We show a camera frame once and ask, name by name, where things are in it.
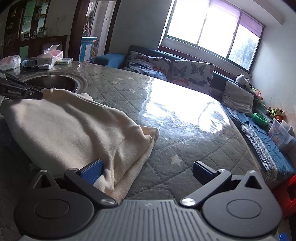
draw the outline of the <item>white plush toy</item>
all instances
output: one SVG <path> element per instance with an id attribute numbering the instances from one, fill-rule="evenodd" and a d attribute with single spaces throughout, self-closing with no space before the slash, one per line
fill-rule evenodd
<path id="1" fill-rule="evenodd" d="M 237 76 L 237 83 L 239 83 L 242 86 L 246 86 L 246 89 L 251 90 L 252 86 L 250 84 L 250 80 L 249 79 L 245 79 L 244 75 L 241 74 L 240 76 Z"/>

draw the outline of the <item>window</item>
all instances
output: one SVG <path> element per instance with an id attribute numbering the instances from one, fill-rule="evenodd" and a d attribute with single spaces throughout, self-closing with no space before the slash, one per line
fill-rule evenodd
<path id="1" fill-rule="evenodd" d="M 166 37 L 250 72 L 264 26 L 224 0 L 176 0 Z"/>

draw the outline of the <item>sofa armrest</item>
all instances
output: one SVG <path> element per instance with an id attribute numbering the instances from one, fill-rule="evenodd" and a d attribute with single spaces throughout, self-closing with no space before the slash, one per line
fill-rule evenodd
<path id="1" fill-rule="evenodd" d="M 91 59 L 90 63 L 121 69 L 125 63 L 125 60 L 126 60 L 126 55 L 122 53 L 110 53 L 110 54 L 97 56 Z"/>

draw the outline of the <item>sofa backrest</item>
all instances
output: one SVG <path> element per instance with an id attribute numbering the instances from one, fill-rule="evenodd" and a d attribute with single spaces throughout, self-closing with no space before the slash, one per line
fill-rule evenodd
<path id="1" fill-rule="evenodd" d="M 130 51 L 135 51 L 138 53 L 142 53 L 145 54 L 147 56 L 152 56 L 152 57 L 162 57 L 162 58 L 167 58 L 169 59 L 171 62 L 173 62 L 174 60 L 187 60 L 184 58 L 180 58 L 176 55 L 173 54 L 169 54 L 163 51 L 159 51 L 159 50 L 154 50 L 154 49 L 148 49 L 148 48 L 144 48 L 144 47 L 140 47 L 140 46 L 135 46 L 135 45 L 131 45 L 128 49 L 128 53 Z M 172 82 L 172 78 L 173 78 L 173 66 L 172 64 L 170 65 L 170 68 L 168 70 L 168 74 L 167 74 L 167 80 L 168 82 Z M 225 90 L 225 86 L 226 86 L 226 81 L 229 80 L 233 83 L 236 83 L 234 80 L 214 71 L 213 73 L 213 80 L 212 80 L 212 90 L 211 90 L 211 96 L 214 97 L 216 100 L 221 101 L 222 98 L 222 94 L 224 93 Z M 257 99 L 257 96 L 251 92 L 252 95 L 254 95 L 254 99 Z"/>

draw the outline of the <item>green plastic container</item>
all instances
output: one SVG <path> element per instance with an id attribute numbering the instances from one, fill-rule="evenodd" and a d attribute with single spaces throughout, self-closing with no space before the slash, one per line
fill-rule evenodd
<path id="1" fill-rule="evenodd" d="M 267 120 L 265 120 L 261 115 L 259 115 L 257 113 L 253 114 L 253 120 L 259 126 L 265 127 L 268 125 Z"/>

